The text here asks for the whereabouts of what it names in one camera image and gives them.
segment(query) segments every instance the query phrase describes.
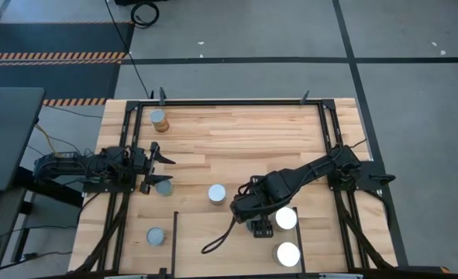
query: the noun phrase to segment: can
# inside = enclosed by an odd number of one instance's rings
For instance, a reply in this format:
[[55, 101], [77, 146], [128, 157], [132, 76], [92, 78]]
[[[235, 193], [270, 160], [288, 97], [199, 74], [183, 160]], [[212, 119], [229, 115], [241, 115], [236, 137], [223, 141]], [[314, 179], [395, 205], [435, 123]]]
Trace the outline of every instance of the can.
[[165, 118], [165, 112], [161, 109], [155, 109], [150, 112], [150, 121], [154, 129], [159, 133], [166, 132], [170, 128], [170, 124]]
[[212, 205], [223, 205], [226, 201], [226, 188], [221, 184], [214, 184], [208, 190], [208, 198]]
[[272, 254], [275, 263], [283, 267], [293, 267], [298, 264], [301, 258], [299, 248], [290, 242], [277, 244], [272, 250]]
[[283, 207], [275, 212], [270, 221], [277, 231], [293, 229], [298, 223], [298, 215], [292, 208]]
[[151, 246], [160, 246], [164, 243], [165, 232], [161, 228], [151, 228], [146, 234], [146, 240]]
[[168, 197], [174, 193], [174, 186], [169, 180], [160, 181], [156, 183], [154, 187], [157, 190], [157, 193], [164, 197]]

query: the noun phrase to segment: robotic arm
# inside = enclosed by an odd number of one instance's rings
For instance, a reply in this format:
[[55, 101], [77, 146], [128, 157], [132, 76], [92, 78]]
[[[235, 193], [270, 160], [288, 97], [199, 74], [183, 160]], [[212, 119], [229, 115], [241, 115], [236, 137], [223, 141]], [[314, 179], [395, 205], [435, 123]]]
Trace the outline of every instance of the robotic arm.
[[131, 184], [137, 174], [145, 174], [140, 190], [144, 194], [149, 194], [151, 185], [172, 178], [153, 174], [155, 161], [175, 164], [163, 157], [160, 146], [153, 142], [149, 158], [143, 148], [130, 146], [103, 148], [100, 153], [89, 157], [81, 156], [77, 152], [60, 153], [59, 156], [52, 153], [36, 160], [33, 175], [40, 184], [59, 176], [85, 176], [85, 192], [123, 193], [134, 190], [135, 185], [131, 187]]
[[230, 210], [238, 223], [257, 215], [270, 215], [287, 205], [301, 186], [332, 172], [338, 172], [341, 183], [354, 184], [360, 176], [361, 162], [349, 146], [335, 146], [324, 157], [295, 170], [272, 171], [258, 182], [241, 186], [246, 188], [234, 197]]

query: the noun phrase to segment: wooden table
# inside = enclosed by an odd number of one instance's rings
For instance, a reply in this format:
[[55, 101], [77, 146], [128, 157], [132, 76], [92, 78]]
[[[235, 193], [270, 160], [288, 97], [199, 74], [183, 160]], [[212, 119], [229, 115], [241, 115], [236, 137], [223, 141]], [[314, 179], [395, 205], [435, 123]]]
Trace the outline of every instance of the wooden table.
[[[365, 138], [355, 99], [335, 99], [345, 144]], [[97, 150], [117, 146], [126, 101], [108, 101], [103, 115]], [[167, 106], [170, 129], [157, 133], [145, 108], [139, 147], [148, 149], [153, 141], [162, 154], [176, 165], [156, 164], [157, 174], [174, 176], [174, 193], [159, 196], [135, 191], [130, 198], [120, 274], [157, 274], [161, 267], [170, 272], [174, 212], [177, 220], [175, 277], [203, 277], [244, 274], [280, 274], [301, 271], [281, 267], [271, 256], [272, 248], [284, 241], [297, 243], [295, 230], [275, 232], [271, 239], [254, 239], [244, 225], [236, 225], [226, 242], [215, 252], [202, 255], [201, 248], [221, 236], [231, 220], [229, 203], [237, 187], [252, 175], [282, 168], [300, 167], [325, 154], [318, 108], [309, 105], [268, 106]], [[128, 139], [132, 138], [134, 117]], [[366, 143], [354, 149], [361, 160], [369, 160]], [[208, 188], [224, 184], [228, 200], [222, 206], [208, 201]], [[69, 270], [82, 264], [103, 232], [109, 194], [101, 194], [82, 212]], [[362, 191], [356, 202], [364, 234], [390, 264], [396, 259], [380, 201]], [[333, 193], [326, 178], [303, 187], [292, 199], [298, 208], [307, 272], [343, 272], [346, 261]], [[163, 246], [149, 246], [146, 231], [161, 227], [167, 238]], [[350, 232], [355, 264], [360, 266], [356, 240]], [[112, 239], [107, 268], [111, 267]]]

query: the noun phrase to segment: hazard striped tape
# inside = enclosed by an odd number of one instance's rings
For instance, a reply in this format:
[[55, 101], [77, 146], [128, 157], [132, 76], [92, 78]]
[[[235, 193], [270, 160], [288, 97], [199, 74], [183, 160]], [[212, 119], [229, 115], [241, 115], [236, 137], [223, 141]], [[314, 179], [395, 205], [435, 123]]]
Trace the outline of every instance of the hazard striped tape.
[[125, 56], [125, 52], [0, 53], [0, 60], [122, 59]]
[[74, 106], [74, 105], [104, 105], [107, 98], [67, 98], [44, 100], [48, 106]]
[[120, 60], [78, 60], [78, 61], [41, 61], [41, 62], [0, 62], [0, 66], [38, 66], [70, 64], [121, 64]]

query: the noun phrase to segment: concrete floor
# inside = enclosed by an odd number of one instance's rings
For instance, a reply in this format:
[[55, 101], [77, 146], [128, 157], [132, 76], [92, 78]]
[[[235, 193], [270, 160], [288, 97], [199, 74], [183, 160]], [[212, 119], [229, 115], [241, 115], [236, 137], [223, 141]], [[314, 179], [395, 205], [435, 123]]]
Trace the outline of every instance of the concrete floor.
[[[458, 57], [458, 0], [340, 0], [340, 4], [356, 57]], [[130, 7], [111, 5], [116, 20], [128, 19]], [[346, 56], [330, 0], [171, 0], [158, 5], [157, 25], [135, 31], [131, 49], [135, 58]], [[102, 0], [11, 0], [1, 18], [2, 22], [95, 20], [109, 20]], [[398, 178], [391, 191], [408, 262], [458, 273], [458, 64], [358, 67], [387, 172]], [[316, 98], [356, 97], [347, 64], [138, 68], [150, 90], [162, 86], [169, 98], [301, 97], [306, 90]], [[132, 66], [122, 66], [115, 97], [145, 97]], [[103, 110], [71, 109], [95, 115]], [[51, 108], [43, 108], [40, 118], [50, 135], [80, 150], [95, 148], [97, 119]], [[50, 152], [37, 131], [29, 144]], [[58, 150], [71, 149], [55, 144]], [[38, 156], [27, 150], [22, 165], [32, 168]], [[35, 224], [75, 224], [75, 208], [38, 199]], [[57, 215], [43, 214], [45, 208]], [[71, 250], [73, 234], [71, 229], [31, 233], [26, 252]], [[0, 278], [61, 274], [69, 258], [35, 260], [0, 273]]]

